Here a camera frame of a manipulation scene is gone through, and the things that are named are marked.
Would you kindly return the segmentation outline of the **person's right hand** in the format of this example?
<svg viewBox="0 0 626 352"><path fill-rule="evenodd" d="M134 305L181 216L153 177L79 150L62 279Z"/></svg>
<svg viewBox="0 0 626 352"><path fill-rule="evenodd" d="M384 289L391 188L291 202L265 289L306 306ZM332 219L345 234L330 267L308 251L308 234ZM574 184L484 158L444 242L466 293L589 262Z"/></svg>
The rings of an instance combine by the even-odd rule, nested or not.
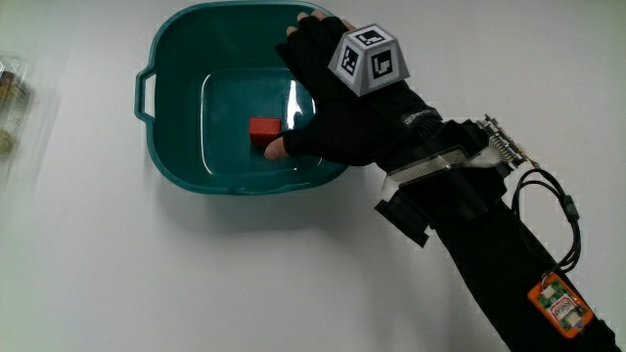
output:
<svg viewBox="0 0 626 352"><path fill-rule="evenodd" d="M353 28L319 10L298 14L297 25L287 28L287 41L276 51L313 98L316 113L304 127L277 135L265 158L313 155L390 172L415 161L417 147L443 125L404 81L358 97L328 69L342 34Z"/></svg>

